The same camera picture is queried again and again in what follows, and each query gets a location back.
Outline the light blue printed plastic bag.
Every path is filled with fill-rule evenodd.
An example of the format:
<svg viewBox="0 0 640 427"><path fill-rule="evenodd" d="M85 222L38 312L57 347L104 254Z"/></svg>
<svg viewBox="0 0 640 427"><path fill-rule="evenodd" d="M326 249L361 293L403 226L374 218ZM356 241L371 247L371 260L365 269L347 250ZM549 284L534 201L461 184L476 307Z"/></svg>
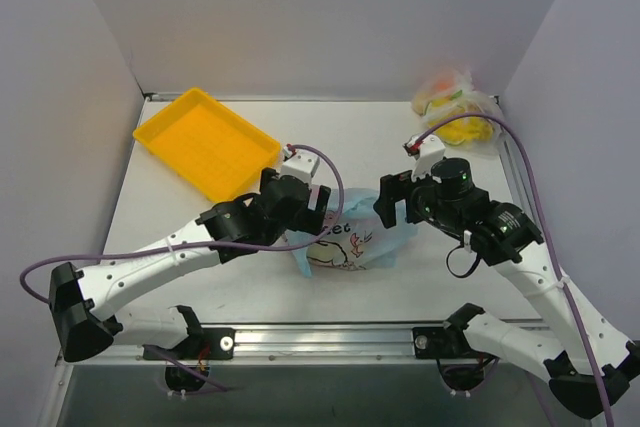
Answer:
<svg viewBox="0 0 640 427"><path fill-rule="evenodd" d="M292 252L303 276L311 277L314 267L358 271L395 264L397 251L417 235L418 228L406 221L401 204L396 206L396 225L385 228L374 211L378 196L374 189L347 188L342 213L337 215L338 191L331 192L323 225L328 235Z"/></svg>

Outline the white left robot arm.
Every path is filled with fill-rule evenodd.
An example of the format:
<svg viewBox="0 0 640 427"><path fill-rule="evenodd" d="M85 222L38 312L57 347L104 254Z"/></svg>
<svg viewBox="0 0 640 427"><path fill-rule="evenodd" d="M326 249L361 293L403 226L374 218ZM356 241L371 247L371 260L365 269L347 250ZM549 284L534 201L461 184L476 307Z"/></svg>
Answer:
<svg viewBox="0 0 640 427"><path fill-rule="evenodd" d="M215 204L145 249L105 265L56 266L49 309L67 362L90 359L114 344L151 344L190 358L203 329L193 309L133 307L135 299L200 269L273 246L286 231L318 235L331 190L267 168L258 192Z"/></svg>

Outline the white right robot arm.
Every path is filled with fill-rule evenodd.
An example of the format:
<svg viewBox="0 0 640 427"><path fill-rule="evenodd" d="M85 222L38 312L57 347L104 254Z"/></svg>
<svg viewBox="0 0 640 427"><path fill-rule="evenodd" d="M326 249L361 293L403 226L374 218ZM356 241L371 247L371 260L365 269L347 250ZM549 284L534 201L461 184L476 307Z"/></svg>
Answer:
<svg viewBox="0 0 640 427"><path fill-rule="evenodd" d="M554 271L540 229L516 205L475 186L467 160L443 159L419 180L408 171L383 176L374 210L384 227L395 227L398 202L408 222L428 223L508 280L551 333L537 335L466 303L444 322L443 353L484 353L514 364L588 420L629 389L639 375L638 343L606 321L564 272Z"/></svg>

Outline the clear bag of yellow fruit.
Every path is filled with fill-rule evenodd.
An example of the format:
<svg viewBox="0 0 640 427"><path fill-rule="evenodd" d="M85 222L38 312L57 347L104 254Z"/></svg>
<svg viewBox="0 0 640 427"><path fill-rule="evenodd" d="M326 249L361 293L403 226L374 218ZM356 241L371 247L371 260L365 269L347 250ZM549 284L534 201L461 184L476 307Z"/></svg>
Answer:
<svg viewBox="0 0 640 427"><path fill-rule="evenodd" d="M462 114L486 114L504 119L498 101L478 90L468 70L445 68L429 77L411 100L425 128ZM453 120L435 131L446 146L484 156L497 153L502 127L484 117Z"/></svg>

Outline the yellow plastic tray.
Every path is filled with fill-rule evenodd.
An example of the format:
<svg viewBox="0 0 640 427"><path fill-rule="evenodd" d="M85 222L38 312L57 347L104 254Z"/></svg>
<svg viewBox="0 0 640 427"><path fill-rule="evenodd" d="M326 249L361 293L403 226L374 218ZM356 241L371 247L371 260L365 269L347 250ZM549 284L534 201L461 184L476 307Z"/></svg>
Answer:
<svg viewBox="0 0 640 427"><path fill-rule="evenodd" d="M280 143L199 88L143 122L133 138L212 202L249 191Z"/></svg>

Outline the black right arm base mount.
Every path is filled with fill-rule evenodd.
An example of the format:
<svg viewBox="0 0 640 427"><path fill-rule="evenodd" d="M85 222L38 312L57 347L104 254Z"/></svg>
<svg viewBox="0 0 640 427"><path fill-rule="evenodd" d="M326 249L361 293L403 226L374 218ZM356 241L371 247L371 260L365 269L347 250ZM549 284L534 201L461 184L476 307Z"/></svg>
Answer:
<svg viewBox="0 0 640 427"><path fill-rule="evenodd" d="M474 350L464 337L470 321L481 314L485 314L482 307L466 303L440 324L413 327L414 356L421 360L494 360L494 355Z"/></svg>

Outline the aluminium front rail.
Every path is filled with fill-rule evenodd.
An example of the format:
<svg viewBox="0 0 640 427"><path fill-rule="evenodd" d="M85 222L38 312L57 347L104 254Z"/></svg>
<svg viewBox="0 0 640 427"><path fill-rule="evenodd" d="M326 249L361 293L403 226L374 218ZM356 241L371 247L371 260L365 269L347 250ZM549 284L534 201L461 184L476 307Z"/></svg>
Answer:
<svg viewBox="0 0 640 427"><path fill-rule="evenodd" d="M134 317L110 318L106 321L85 319L76 326L58 328L60 352L68 363L86 361L114 345L140 348L144 354L144 344L159 340L160 333L169 330L171 320L171 315L165 320L140 320ZM203 325L227 326L236 330L232 358L236 359L250 354L321 358L415 357L412 328L440 323ZM521 366L554 359L563 349L550 330L541 325L522 326L492 316L480 316L470 321L464 337L474 350L488 352L503 361ZM149 348L152 354L160 356L151 360L175 359L151 345Z"/></svg>

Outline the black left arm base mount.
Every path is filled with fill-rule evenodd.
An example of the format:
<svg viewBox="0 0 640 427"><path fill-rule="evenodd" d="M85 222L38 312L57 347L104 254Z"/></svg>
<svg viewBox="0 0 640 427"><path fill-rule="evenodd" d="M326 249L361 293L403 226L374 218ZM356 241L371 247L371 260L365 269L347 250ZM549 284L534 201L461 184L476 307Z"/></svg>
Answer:
<svg viewBox="0 0 640 427"><path fill-rule="evenodd" d="M227 326L205 327L191 307L178 305L169 309L169 330L159 340L144 344L145 359L159 359L149 345L177 360L231 360L234 355L236 330Z"/></svg>

